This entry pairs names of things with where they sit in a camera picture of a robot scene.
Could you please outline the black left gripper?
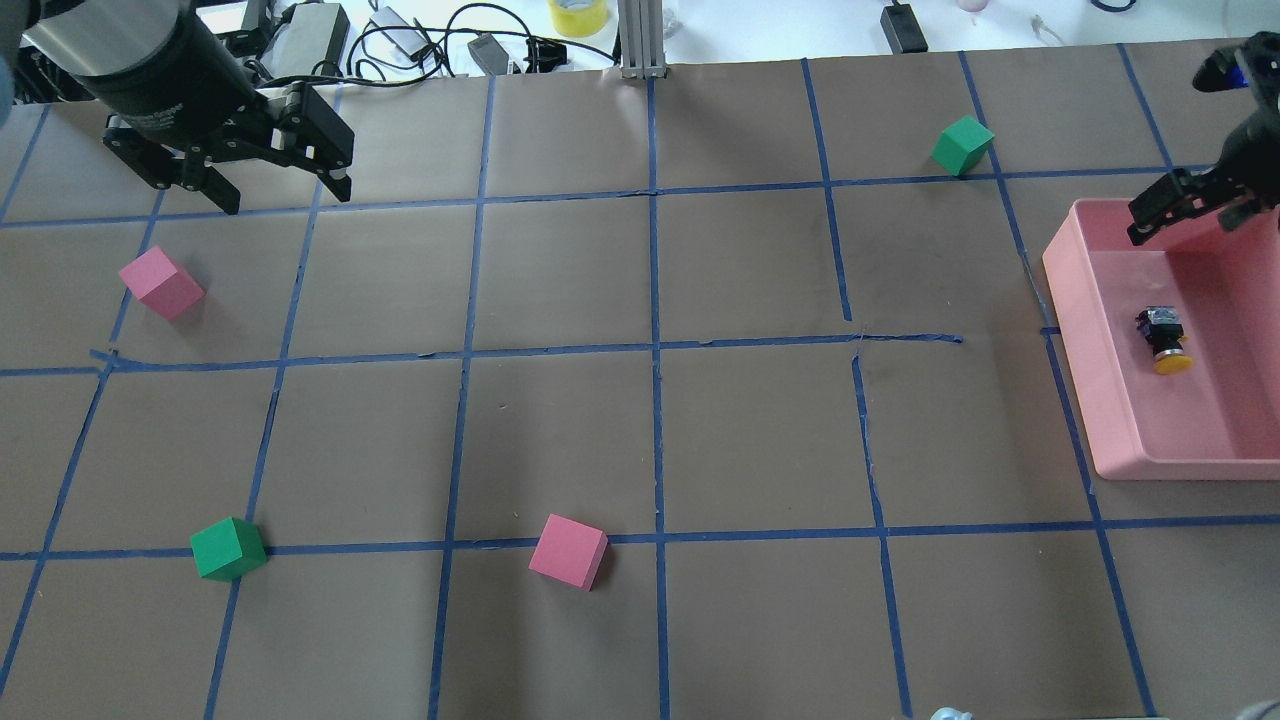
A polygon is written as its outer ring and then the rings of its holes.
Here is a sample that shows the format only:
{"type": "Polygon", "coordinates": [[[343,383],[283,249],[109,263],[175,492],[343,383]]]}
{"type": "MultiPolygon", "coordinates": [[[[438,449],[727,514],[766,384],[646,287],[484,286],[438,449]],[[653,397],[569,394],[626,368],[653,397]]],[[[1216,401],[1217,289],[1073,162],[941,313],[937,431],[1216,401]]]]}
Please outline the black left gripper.
{"type": "Polygon", "coordinates": [[[352,197],[355,132],[311,85],[256,92],[197,15],[165,15],[140,49],[76,72],[114,114],[102,137],[140,177],[200,193],[227,215],[241,192],[219,163],[257,159],[315,174],[338,202],[352,197]]]}

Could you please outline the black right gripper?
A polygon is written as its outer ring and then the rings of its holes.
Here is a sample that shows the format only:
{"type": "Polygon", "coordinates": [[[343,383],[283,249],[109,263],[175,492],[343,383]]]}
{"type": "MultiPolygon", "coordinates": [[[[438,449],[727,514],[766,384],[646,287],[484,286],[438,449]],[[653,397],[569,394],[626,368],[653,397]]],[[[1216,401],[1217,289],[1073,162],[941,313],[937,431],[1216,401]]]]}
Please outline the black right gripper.
{"type": "Polygon", "coordinates": [[[1192,85],[1202,94],[1245,88],[1254,109],[1222,142],[1212,169],[1175,168],[1135,196],[1128,209],[1128,238],[1140,247],[1176,223],[1219,213],[1225,233],[1277,205],[1279,35],[1258,32],[1242,44],[1219,47],[1203,60],[1192,85]]]}

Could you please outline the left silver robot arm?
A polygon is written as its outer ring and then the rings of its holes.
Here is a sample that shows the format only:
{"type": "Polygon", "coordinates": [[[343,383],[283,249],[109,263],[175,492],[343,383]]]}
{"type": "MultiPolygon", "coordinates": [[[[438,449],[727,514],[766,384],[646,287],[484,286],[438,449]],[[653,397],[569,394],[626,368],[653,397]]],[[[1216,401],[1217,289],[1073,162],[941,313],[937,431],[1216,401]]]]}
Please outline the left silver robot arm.
{"type": "Polygon", "coordinates": [[[241,192],[218,165],[261,160],[349,201],[355,132],[317,81],[261,94],[191,3],[33,1],[24,35],[109,109],[102,145],[152,187],[201,193],[234,215],[241,192]]]}

